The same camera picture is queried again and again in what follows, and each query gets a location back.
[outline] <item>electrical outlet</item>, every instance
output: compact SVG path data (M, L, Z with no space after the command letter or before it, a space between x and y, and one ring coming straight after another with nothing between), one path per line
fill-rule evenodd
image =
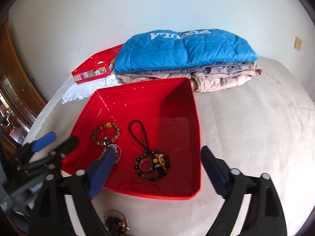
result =
M301 47L302 47L302 40L298 37L296 37L296 42L294 44L294 48L298 51L301 50Z

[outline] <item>black bead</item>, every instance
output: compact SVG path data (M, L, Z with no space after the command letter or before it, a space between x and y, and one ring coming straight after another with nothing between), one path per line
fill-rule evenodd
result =
M157 167L156 168L157 173L161 174L163 172L163 168L162 167Z

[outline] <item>jewelry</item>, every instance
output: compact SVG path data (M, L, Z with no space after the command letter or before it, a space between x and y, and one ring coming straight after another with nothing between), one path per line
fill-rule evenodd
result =
M126 232L130 230L127 218L117 210L106 215L104 225L112 236L126 235Z
M115 145L115 144L109 144L108 146L106 146L104 148L104 150L102 151L102 154L100 155L100 157L98 159L100 159L103 154L106 152L106 150L109 148L109 147L113 147L114 148L114 151L115 151L115 154L116 154L116 161L114 164L117 164L121 158L121 148L118 146L118 145Z
M102 130L102 129L105 129L105 128L111 128L111 127L114 127L114 129L116 130L116 133L114 135L114 137L112 137L111 139L108 139L108 137L104 137L104 140L103 141L97 141L96 140L96 136L97 134ZM93 133L93 136L92 136L92 141L94 144L96 145L99 145L99 146L106 146L106 145L109 145L109 144L112 144L114 143L120 136L120 128L118 127L118 125L115 123L115 122L108 122L108 123L105 123L103 124L102 126L100 126L99 128L97 128L94 133Z
M146 146L133 134L131 130L131 125L135 122L139 123L141 126ZM166 153L158 150L152 151L150 149L143 123L140 120L133 120L129 123L128 130L130 135L146 150L146 152L142 154L142 156L137 157L134 162L134 169L136 170L137 175L150 181L156 181L166 176L170 168L169 157ZM154 170L157 172L156 176L145 175Z

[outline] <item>white wall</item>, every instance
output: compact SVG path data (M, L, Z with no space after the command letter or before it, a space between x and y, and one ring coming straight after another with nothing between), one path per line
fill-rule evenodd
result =
M23 67L47 100L92 54L155 29L234 32L305 87L315 63L315 27L298 0L17 0L9 17Z

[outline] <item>mattress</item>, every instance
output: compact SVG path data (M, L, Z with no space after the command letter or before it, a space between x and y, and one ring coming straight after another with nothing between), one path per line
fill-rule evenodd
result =
M260 57L262 75L243 86L212 93L196 93L201 143L245 175L271 175L286 218L288 235L301 228L315 205L315 107L303 87L279 62ZM59 90L31 128L31 142L54 131L57 141L36 154L39 159L65 140L87 98L61 104ZM249 197L244 198L232 235L245 219ZM130 223L130 234L205 235L224 200L216 195L204 169L199 194L186 201L153 200L102 190L92 203L103 220L119 210ZM71 197L67 204L76 233L85 235Z

